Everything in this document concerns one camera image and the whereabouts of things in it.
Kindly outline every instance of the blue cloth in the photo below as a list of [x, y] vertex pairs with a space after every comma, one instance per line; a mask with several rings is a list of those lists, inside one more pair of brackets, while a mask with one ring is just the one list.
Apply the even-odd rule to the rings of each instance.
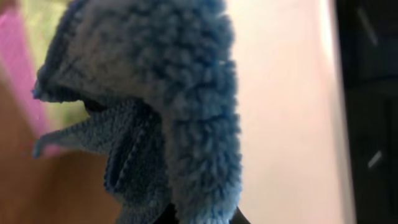
[[77, 0], [33, 90], [81, 100], [86, 121], [43, 135], [109, 156], [116, 223], [153, 223], [174, 203], [182, 224], [224, 224], [241, 192], [233, 34], [222, 0]]

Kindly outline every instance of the washcloth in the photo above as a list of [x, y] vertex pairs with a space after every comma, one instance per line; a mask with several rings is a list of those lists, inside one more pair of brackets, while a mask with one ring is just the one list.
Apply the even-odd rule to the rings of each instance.
[[241, 192], [233, 33], [222, 0], [77, 0], [57, 28], [33, 95], [81, 100], [90, 117], [48, 146], [109, 156], [117, 223], [228, 223]]

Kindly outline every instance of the blue towel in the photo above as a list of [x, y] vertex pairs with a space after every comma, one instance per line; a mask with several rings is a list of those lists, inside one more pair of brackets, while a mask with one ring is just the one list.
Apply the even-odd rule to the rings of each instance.
[[182, 224], [228, 223], [241, 192], [233, 33], [222, 0], [73, 1], [33, 95], [81, 100], [90, 118], [43, 135], [108, 156], [116, 223], [150, 224], [170, 203]]

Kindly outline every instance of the brown surface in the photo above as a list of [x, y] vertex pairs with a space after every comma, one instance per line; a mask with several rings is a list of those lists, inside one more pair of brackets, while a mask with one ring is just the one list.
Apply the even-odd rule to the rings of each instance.
[[1, 224], [114, 223], [119, 205], [104, 192], [106, 158], [33, 160], [35, 136], [1, 82], [0, 133]]

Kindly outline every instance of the yellow-green object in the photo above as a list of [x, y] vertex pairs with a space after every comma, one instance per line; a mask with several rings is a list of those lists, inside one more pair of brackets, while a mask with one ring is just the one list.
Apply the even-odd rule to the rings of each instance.
[[[27, 38], [36, 69], [44, 62], [55, 28], [68, 2], [69, 0], [21, 0]], [[75, 124], [88, 117], [81, 102], [51, 103], [46, 104], [46, 109], [56, 128]]]

